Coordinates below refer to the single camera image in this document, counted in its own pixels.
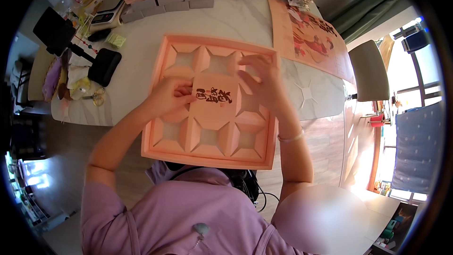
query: scissors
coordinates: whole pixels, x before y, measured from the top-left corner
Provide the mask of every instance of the scissors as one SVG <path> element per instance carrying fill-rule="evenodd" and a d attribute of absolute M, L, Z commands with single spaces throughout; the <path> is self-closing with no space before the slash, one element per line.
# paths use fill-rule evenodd
<path fill-rule="evenodd" d="M 82 99 L 92 99 L 95 106 L 101 106 L 104 104 L 102 95 L 105 93 L 105 88 L 100 87 L 94 92 L 94 95 L 88 97 L 82 97 Z"/>

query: pink gift box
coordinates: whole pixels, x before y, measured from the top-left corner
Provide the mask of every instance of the pink gift box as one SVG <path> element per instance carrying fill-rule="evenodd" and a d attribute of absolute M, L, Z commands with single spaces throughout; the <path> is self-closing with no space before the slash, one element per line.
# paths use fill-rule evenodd
<path fill-rule="evenodd" d="M 278 121 L 237 75 L 246 70 L 238 61 L 251 54 L 280 66 L 272 48 L 220 37 L 164 35 L 150 93 L 164 77 L 185 77 L 193 79 L 197 100 L 149 122 L 141 155 L 205 167 L 272 169 Z"/>

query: curtain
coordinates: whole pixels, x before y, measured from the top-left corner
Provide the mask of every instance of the curtain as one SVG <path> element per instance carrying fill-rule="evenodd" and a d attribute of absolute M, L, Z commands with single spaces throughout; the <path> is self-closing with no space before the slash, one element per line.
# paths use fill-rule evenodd
<path fill-rule="evenodd" d="M 442 160 L 443 101 L 396 115 L 396 157 L 391 188 L 428 194 Z"/>
<path fill-rule="evenodd" d="M 332 19 L 327 20 L 340 33 L 346 44 L 360 37 L 398 0 L 353 0 Z"/>
<path fill-rule="evenodd" d="M 384 67 L 386 68 L 386 71 L 389 68 L 390 55 L 392 54 L 394 44 L 395 41 L 392 39 L 392 37 L 390 35 L 386 35 L 384 37 L 384 40 L 379 45 L 379 52 L 381 53 L 382 60 L 384 61 Z"/>

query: lavender shirt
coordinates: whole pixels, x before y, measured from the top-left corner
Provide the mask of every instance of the lavender shirt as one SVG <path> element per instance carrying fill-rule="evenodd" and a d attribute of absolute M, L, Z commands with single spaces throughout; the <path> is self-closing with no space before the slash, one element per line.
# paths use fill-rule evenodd
<path fill-rule="evenodd" d="M 215 168 L 155 185 L 127 211 L 118 195 L 88 183 L 82 197 L 84 254 L 302 254 Z M 210 227 L 205 239 L 194 224 Z"/>

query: black phone holder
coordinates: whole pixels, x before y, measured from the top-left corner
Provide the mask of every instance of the black phone holder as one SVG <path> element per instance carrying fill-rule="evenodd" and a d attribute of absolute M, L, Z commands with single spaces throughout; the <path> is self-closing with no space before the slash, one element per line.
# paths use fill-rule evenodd
<path fill-rule="evenodd" d="M 121 54 L 107 48 L 101 48 L 96 58 L 84 52 L 84 50 L 71 43 L 76 34 L 76 29 L 70 20 L 64 20 L 52 8 L 47 8 L 33 28 L 33 33 L 47 46 L 50 54 L 61 56 L 66 48 L 75 55 L 81 56 L 92 63 L 88 70 L 88 78 L 107 87 L 110 83 L 116 66 L 121 61 Z"/>

